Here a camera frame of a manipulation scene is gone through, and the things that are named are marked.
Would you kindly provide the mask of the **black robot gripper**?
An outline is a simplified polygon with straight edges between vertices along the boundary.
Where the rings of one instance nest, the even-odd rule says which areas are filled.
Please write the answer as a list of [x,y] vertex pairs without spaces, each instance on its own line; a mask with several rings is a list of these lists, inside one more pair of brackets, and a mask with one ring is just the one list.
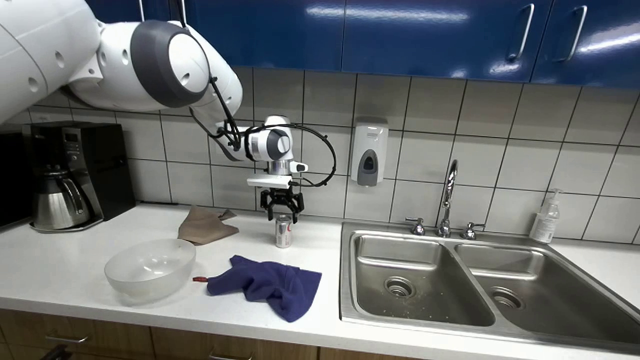
[[260,193],[260,206],[266,210],[269,220],[277,220],[277,206],[287,206],[290,210],[290,219],[294,224],[301,220],[301,213],[304,210],[304,196],[294,195],[290,188],[269,188]]

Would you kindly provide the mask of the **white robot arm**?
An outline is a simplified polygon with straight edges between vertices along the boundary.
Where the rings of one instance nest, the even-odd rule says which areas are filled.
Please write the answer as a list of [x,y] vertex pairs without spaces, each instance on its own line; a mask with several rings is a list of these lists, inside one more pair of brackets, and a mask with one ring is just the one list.
[[196,122],[214,125],[229,161],[266,167],[249,181],[264,210],[304,210],[294,127],[282,117],[240,127],[240,78],[187,20],[103,23],[87,0],[0,0],[0,121],[60,89],[103,110],[187,109]]

